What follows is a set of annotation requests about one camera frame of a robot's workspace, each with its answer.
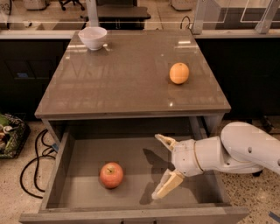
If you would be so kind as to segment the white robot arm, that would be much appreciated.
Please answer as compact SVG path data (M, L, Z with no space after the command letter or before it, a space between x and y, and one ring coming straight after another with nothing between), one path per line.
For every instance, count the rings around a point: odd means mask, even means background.
M176 141L156 134L171 152L174 169L166 170L151 197L165 197L184 180L207 171L256 173L267 168L280 174L280 141L245 122L231 122L219 136Z

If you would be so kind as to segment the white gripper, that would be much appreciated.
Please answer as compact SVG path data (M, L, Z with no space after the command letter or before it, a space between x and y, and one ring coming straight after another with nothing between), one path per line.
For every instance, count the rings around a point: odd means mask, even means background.
M160 200L178 187L185 177L200 175L203 170L200 168L196 158L194 140L177 142L174 138L161 134L156 134L155 138L168 151L171 151L171 162L176 169L174 171L167 169L152 193L151 197L154 200Z

